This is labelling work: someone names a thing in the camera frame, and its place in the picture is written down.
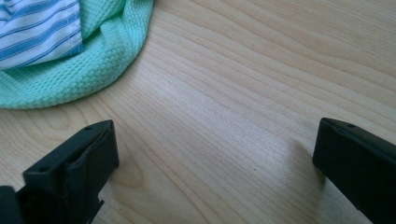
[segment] blue and white striped fabric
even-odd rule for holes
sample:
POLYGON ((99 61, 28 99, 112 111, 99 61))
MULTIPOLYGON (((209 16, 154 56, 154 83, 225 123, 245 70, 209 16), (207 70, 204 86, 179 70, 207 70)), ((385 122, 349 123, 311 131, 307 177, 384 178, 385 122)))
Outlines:
POLYGON ((0 0, 0 70, 82 51, 78 0, 0 0))

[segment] folded cloth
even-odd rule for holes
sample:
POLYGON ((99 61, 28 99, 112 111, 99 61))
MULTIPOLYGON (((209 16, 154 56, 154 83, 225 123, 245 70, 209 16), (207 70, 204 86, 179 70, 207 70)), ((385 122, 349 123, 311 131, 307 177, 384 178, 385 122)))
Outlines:
POLYGON ((80 54, 0 71, 0 107, 62 104, 112 83, 143 46, 153 0, 80 0, 80 54))
POLYGON ((0 3, 0 70, 82 51, 77 0, 0 3))

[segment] wooden table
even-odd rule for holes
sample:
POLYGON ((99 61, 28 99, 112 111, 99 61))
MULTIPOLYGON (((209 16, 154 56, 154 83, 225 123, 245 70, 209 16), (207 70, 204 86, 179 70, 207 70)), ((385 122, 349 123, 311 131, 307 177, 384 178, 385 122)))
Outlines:
POLYGON ((370 223, 312 164, 322 117, 396 143, 392 0, 158 0, 110 87, 0 110, 0 185, 82 127, 116 124, 94 223, 370 223))

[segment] turquoise fabric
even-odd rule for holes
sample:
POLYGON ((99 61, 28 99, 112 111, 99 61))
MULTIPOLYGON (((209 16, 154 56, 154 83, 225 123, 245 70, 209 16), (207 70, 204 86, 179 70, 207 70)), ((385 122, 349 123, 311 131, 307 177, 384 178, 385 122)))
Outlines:
POLYGON ((58 105, 115 81, 144 44, 152 4, 153 0, 80 0, 84 51, 0 71, 0 107, 58 105))

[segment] teal towel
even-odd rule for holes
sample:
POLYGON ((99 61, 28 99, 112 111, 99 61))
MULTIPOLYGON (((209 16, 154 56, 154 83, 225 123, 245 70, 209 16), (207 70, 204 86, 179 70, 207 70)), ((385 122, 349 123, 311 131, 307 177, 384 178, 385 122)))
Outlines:
POLYGON ((152 4, 153 0, 80 0, 84 51, 0 71, 0 107, 58 105, 112 83, 142 48, 152 4))

